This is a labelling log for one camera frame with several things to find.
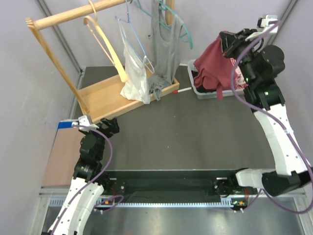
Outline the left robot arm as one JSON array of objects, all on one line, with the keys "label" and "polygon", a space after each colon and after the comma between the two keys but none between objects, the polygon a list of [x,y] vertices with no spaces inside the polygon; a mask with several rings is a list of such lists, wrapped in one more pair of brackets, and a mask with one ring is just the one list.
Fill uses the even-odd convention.
[{"label": "left robot arm", "polygon": [[62,208],[47,235],[81,235],[86,222],[101,194],[110,191],[109,175],[102,165],[105,144],[112,147],[110,138],[119,133],[117,118],[103,118],[99,124],[92,123],[89,115],[73,122],[65,122],[65,127],[77,128],[84,134],[80,141],[79,159],[74,167],[70,188]]}]

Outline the red tank top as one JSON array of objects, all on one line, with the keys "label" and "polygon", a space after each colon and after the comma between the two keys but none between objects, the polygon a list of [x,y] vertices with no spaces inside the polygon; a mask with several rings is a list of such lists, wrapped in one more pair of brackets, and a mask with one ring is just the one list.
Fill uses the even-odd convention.
[{"label": "red tank top", "polygon": [[230,90],[230,76],[233,68],[231,59],[223,57],[221,38],[218,36],[194,61],[198,75],[194,77],[196,88],[215,90],[217,99],[223,98],[223,91]]}]

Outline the wooden clothes hanger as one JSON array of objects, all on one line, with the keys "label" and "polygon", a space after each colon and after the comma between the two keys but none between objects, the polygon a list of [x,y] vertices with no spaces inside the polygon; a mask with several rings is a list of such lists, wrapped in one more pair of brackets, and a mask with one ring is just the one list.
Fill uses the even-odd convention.
[{"label": "wooden clothes hanger", "polygon": [[83,24],[88,27],[88,29],[90,30],[90,32],[92,33],[92,35],[94,36],[94,38],[96,39],[96,41],[98,42],[98,44],[100,45],[100,47],[102,48],[106,56],[109,58],[109,60],[111,61],[115,69],[117,70],[121,82],[125,83],[128,81],[128,76],[125,72],[125,69],[122,66],[107,36],[105,35],[103,30],[97,23],[98,16],[97,16],[97,12],[95,10],[95,7],[92,1],[89,0],[88,3],[94,12],[95,18],[92,18],[90,16],[85,16],[83,19]]}]

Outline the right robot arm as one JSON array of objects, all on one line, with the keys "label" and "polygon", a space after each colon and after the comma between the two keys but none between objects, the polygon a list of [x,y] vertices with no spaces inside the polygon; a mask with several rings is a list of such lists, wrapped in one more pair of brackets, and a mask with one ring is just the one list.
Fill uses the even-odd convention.
[{"label": "right robot arm", "polygon": [[241,193],[246,187],[264,189],[271,196],[278,196],[312,183],[307,161],[301,159],[288,136],[293,135],[282,92],[275,82],[285,69],[284,53],[275,45],[267,45],[257,51],[251,48],[246,55],[240,54],[251,42],[255,29],[238,33],[220,32],[222,53],[225,58],[236,59],[247,86],[245,101],[259,108],[252,109],[270,145],[275,170],[242,168],[228,178],[232,193]]}]

